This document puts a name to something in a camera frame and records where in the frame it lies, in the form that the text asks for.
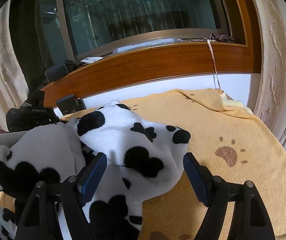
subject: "bolt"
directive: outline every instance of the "bolt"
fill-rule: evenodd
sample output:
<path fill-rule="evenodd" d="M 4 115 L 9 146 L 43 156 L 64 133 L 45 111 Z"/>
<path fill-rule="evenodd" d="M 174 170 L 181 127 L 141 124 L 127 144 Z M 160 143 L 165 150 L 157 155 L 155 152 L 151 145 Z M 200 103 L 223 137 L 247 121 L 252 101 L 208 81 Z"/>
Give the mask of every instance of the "bolt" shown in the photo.
<path fill-rule="evenodd" d="M 221 181 L 222 181 L 222 178 L 221 178 L 220 176 L 214 176 L 214 177 L 213 177 L 213 180 L 214 180 L 215 182 L 221 182 Z"/>
<path fill-rule="evenodd" d="M 248 187 L 254 187 L 254 183 L 251 182 L 250 180 L 246 181 L 246 185 L 247 185 Z"/>
<path fill-rule="evenodd" d="M 76 181 L 76 176 L 68 177 L 68 182 L 75 182 L 75 181 Z"/>
<path fill-rule="evenodd" d="M 44 182 L 43 181 L 38 181 L 37 182 L 37 187 L 42 187 L 44 185 Z"/>

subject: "white lace curtain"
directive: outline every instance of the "white lace curtain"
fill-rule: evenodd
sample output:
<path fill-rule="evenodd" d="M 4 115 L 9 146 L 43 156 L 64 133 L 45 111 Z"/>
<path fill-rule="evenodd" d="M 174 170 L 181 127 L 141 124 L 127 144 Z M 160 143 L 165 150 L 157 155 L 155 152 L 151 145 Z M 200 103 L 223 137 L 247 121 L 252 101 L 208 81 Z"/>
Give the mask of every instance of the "white lace curtain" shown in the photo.
<path fill-rule="evenodd" d="M 7 130 L 6 113 L 26 100 L 29 90 L 13 50 L 9 29 L 10 0 L 0 9 L 0 129 Z"/>
<path fill-rule="evenodd" d="M 286 150 L 286 3 L 254 2 L 262 41 L 262 74 L 254 113 Z"/>

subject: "plush toy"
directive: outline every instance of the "plush toy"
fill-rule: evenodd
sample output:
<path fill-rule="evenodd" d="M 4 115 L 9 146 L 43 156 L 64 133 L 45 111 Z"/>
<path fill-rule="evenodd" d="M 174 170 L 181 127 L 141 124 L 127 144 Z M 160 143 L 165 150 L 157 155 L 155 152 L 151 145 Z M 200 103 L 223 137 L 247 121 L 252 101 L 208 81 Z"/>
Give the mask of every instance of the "plush toy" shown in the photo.
<path fill-rule="evenodd" d="M 168 192 L 179 181 L 189 139 L 189 132 L 146 121 L 120 103 L 67 124 L 1 134 L 0 189 L 16 202 L 15 213 L 0 207 L 0 237 L 15 237 L 38 181 L 62 182 L 103 152 L 107 168 L 84 214 L 97 239 L 137 239 L 143 201 Z M 71 239 L 62 207 L 58 218 L 64 239 Z"/>

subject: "string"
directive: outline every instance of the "string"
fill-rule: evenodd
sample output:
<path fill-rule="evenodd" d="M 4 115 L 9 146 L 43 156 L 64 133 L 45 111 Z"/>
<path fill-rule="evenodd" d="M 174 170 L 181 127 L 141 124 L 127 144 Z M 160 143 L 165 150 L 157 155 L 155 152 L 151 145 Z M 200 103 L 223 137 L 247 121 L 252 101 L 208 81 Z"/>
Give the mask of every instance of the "string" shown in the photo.
<path fill-rule="evenodd" d="M 221 89 L 221 85 L 220 82 L 218 80 L 218 74 L 217 74 L 217 70 L 216 70 L 216 65 L 215 65 L 215 59 L 214 59 L 214 53 L 213 53 L 213 49 L 212 49 L 212 45 L 209 39 L 206 39 L 207 44 L 209 46 L 210 52 L 211 52 L 211 56 L 212 56 L 212 61 L 213 61 L 213 65 L 214 65 L 214 69 L 215 69 L 215 74 L 216 74 L 216 78 L 217 78 L 217 83 L 218 83 L 218 88 Z"/>

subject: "window frame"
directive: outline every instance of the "window frame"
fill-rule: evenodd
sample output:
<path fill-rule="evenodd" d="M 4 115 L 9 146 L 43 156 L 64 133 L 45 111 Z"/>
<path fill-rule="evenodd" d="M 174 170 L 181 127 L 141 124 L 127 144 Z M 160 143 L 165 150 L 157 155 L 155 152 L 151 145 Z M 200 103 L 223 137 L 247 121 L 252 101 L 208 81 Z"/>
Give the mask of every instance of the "window frame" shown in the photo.
<path fill-rule="evenodd" d="M 220 27 L 221 27 L 220 29 L 185 28 L 185 29 L 154 31 L 112 41 L 105 45 L 91 49 L 85 53 L 78 54 L 69 19 L 69 11 L 67 9 L 65 1 L 67 0 L 56 0 L 57 15 L 59 18 L 61 34 L 68 59 L 74 61 L 77 65 L 81 64 L 82 63 L 81 60 L 83 60 L 86 57 L 105 56 L 111 54 L 114 49 L 126 45 L 135 44 L 138 42 L 145 42 L 162 38 L 178 38 L 178 39 L 208 38 L 212 33 L 217 33 L 218 35 L 222 34 L 231 35 L 232 33 L 230 18 L 228 17 L 228 8 L 224 0 L 214 0 L 215 2 L 214 5 L 217 9 L 217 17 L 218 17 L 218 19 L 215 19 L 215 21 L 220 22 Z"/>

